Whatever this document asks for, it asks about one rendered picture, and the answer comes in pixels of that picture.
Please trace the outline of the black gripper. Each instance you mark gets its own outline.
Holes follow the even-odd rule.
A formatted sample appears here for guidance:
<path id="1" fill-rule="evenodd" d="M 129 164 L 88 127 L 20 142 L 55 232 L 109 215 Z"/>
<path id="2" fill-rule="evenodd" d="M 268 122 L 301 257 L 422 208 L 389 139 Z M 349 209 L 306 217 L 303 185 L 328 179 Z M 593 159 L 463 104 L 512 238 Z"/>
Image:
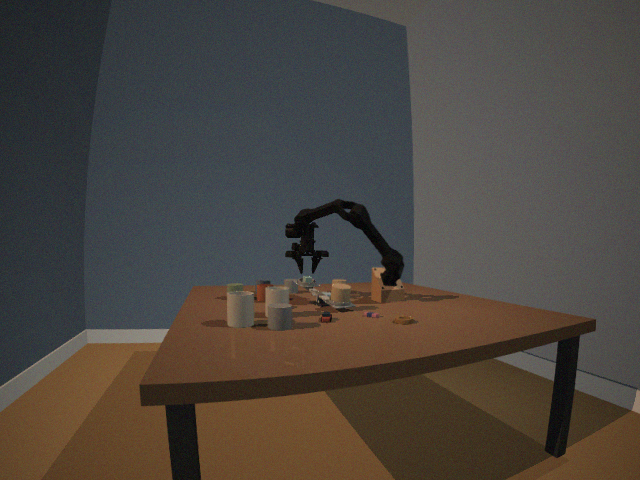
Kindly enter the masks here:
<path id="1" fill-rule="evenodd" d="M 323 259 L 321 257 L 329 257 L 328 251 L 316 251 L 314 250 L 314 238 L 301 238 L 301 250 L 298 251 L 286 251 L 285 257 L 292 258 L 296 261 L 300 274 L 303 273 L 303 258 L 302 256 L 313 256 L 312 259 L 312 274 L 314 274 L 317 265 L 320 260 Z M 304 254 L 306 252 L 306 254 Z M 309 252 L 311 254 L 309 254 Z"/>

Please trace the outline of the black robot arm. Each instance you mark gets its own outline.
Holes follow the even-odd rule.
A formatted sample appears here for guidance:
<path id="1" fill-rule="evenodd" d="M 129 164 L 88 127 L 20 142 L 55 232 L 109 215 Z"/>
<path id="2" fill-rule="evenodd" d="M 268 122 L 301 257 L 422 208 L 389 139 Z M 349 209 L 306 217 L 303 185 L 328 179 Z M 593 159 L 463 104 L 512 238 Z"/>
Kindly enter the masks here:
<path id="1" fill-rule="evenodd" d="M 351 209 L 351 211 L 348 213 L 344 209 Z M 386 270 L 380 273 L 383 284 L 396 286 L 404 267 L 403 256 L 397 250 L 390 248 L 379 234 L 363 204 L 336 199 L 314 209 L 302 209 L 294 218 L 294 224 L 286 224 L 285 235 L 287 238 L 314 238 L 314 228 L 319 226 L 312 221 L 332 213 L 339 214 L 344 220 L 365 233 L 382 256 L 380 263 Z"/>

